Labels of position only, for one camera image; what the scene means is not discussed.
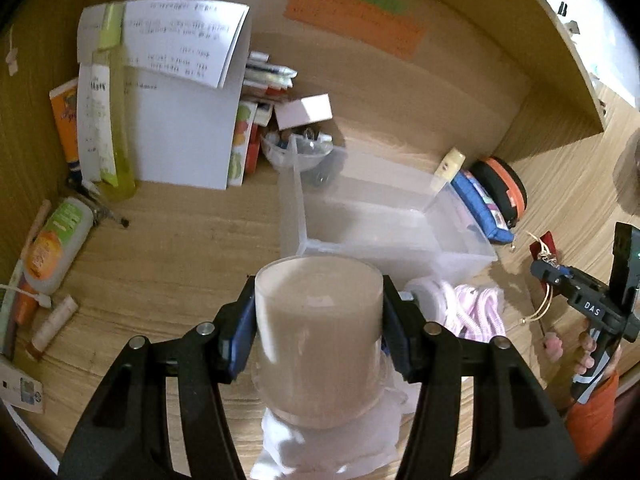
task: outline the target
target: human hand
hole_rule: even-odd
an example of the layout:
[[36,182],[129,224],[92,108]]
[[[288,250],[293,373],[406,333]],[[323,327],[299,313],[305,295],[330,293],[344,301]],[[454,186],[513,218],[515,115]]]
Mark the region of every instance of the human hand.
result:
[[[580,342],[580,347],[574,352],[574,372],[578,375],[583,375],[595,364],[593,357],[591,357],[591,352],[596,349],[596,341],[589,335],[589,332],[582,332],[578,341]],[[618,345],[609,363],[604,368],[602,373],[603,381],[609,379],[615,373],[621,355],[622,347]]]

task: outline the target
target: black pouch with orange zipper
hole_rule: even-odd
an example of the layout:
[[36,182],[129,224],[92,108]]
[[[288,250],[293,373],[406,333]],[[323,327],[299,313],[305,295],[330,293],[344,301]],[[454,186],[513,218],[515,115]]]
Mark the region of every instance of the black pouch with orange zipper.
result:
[[527,208],[527,191],[513,168],[497,156],[474,162],[471,174],[494,199],[507,225],[511,228]]

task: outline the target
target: orange sleeve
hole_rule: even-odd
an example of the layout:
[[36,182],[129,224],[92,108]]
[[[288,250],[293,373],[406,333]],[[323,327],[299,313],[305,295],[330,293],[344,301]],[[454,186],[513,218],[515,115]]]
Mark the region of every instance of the orange sleeve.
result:
[[618,378],[613,374],[586,404],[575,404],[566,418],[566,428],[583,463],[591,460],[611,433]]

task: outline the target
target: orange sticky note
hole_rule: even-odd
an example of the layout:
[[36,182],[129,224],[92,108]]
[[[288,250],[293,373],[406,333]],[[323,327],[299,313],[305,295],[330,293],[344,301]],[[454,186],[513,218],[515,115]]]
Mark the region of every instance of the orange sticky note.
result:
[[410,60],[424,29],[363,0],[289,0],[284,16]]

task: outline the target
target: transparent plastic box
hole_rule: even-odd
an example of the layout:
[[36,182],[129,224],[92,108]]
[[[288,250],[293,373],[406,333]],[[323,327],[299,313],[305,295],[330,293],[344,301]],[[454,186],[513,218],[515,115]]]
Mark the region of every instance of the transparent plastic box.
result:
[[397,287],[421,276],[463,283],[495,251],[448,182],[366,153],[334,147],[318,166],[279,176],[282,257],[342,254],[389,274]]

